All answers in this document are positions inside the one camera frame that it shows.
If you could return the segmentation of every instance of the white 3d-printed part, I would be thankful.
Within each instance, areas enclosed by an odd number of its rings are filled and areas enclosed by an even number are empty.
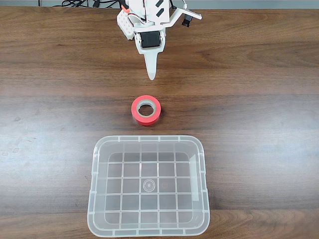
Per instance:
[[[134,32],[132,29],[132,25],[128,21],[128,14],[121,10],[118,14],[117,21],[120,29],[122,30],[126,38],[128,40],[133,40]]]

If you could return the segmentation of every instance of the wooden table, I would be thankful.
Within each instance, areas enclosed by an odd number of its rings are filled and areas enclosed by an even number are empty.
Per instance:
[[[189,134],[211,209],[197,239],[318,239],[319,11],[201,10],[168,29],[154,81],[118,12],[0,8],[0,238],[96,238],[95,143]],[[130,112],[144,94],[151,127]]]

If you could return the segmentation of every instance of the black connector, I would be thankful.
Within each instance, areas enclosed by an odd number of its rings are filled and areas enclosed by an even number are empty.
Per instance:
[[[181,23],[183,26],[189,27],[191,20],[193,19],[192,16],[185,14],[184,21]]]
[[[100,0],[94,0],[93,7],[99,7],[100,6]]]

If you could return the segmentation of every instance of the cable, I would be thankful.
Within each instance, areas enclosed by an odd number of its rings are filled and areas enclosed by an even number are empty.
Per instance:
[[[146,0],[143,0],[143,4],[144,4],[144,9],[145,9],[145,22],[148,23],[148,14],[146,12]]]
[[[187,9],[187,4],[186,4],[185,0],[182,0],[182,1],[184,3],[184,9]]]
[[[136,17],[140,22],[141,22],[141,24],[146,24],[146,22],[142,19],[142,18],[140,18],[139,16],[137,16],[135,13],[129,13],[128,14],[128,21],[130,22],[130,24],[132,25],[132,26],[134,26],[134,24],[132,23],[132,21],[130,20],[130,16],[134,16],[134,17]]]
[[[177,8],[176,6],[174,6],[174,4],[173,4],[173,1],[172,1],[172,0],[169,0],[169,2],[170,2],[171,9],[176,9],[176,8]]]
[[[64,0],[61,5],[54,6],[89,7],[83,5],[84,2],[87,2],[88,5],[88,0]]]
[[[113,6],[114,4],[116,4],[118,1],[116,0],[114,3],[108,5],[106,8],[110,8],[111,6]]]

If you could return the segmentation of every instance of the circular mark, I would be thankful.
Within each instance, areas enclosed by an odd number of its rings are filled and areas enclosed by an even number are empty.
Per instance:
[[[155,188],[155,182],[152,179],[148,179],[144,182],[143,188],[147,192],[151,192]]]

